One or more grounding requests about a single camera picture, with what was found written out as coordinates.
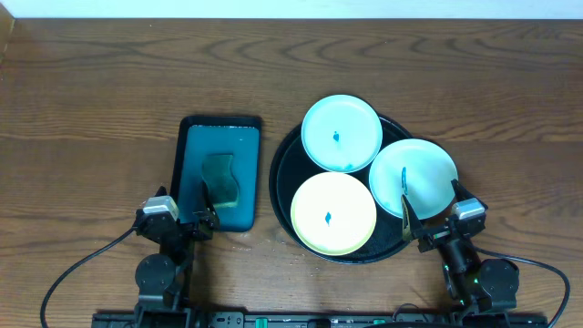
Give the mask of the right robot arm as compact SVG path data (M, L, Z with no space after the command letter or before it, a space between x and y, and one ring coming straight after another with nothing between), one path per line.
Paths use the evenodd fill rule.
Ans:
M517 307L519 269L504 259L481 260L470 238L486 227L487 205L453 179L455 204L445 223L426 228L405 195L403 239L418 241L418 250L437 250L442 258L446 287L459 304L450 320L460 325L466 316L506 314Z

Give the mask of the light blue plate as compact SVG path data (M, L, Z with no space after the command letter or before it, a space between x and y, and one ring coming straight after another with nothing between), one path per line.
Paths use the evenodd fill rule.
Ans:
M383 129L367 102L355 96L332 95L307 111L301 139L306 154L320 168L352 173L374 160L382 146Z
M458 178L449 154L435 143L408 138L383 148L369 171L373 198L389 214L404 216L406 197L420 220L446 210L455 197L451 181Z

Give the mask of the light blue plate top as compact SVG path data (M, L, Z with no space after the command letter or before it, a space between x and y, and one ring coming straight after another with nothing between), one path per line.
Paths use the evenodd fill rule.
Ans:
M352 173L374 160L382 146L383 129L367 102L355 96L332 95L307 111L301 139L306 154L320 168Z

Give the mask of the yellow plate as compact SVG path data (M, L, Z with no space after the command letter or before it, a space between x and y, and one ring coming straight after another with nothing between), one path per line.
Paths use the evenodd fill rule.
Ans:
M308 249L343 256L369 241L377 210L371 192L357 178L324 172L303 182L291 202L291 224Z

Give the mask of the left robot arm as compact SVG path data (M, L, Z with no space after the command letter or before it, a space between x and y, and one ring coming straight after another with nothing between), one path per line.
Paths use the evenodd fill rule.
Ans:
M189 302L195 243L210 240L220 227L204 182L199 185L193 214L195 221L182 222L178 205L163 187L136 211L133 224L136 234L159 245L159 251L145 257L136 268L139 288L134 310L136 327L208 325L208 316Z

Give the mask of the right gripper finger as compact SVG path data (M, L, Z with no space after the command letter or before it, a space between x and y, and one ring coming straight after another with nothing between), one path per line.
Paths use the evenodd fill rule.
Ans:
M455 194L456 202L471 200L475 197L475 195L468 191L457 179L452 179L451 184Z
M411 203L405 195L401 197L403 208L403 228L402 237L404 241L419 239L423 231L423 225L419 221Z

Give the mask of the green yellow sponge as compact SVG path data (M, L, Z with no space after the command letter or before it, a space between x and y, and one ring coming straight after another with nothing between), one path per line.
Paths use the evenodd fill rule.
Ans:
M215 208L233 208L239 203L240 188L232 173L232 161L232 154L212 154L202 161L201 177Z

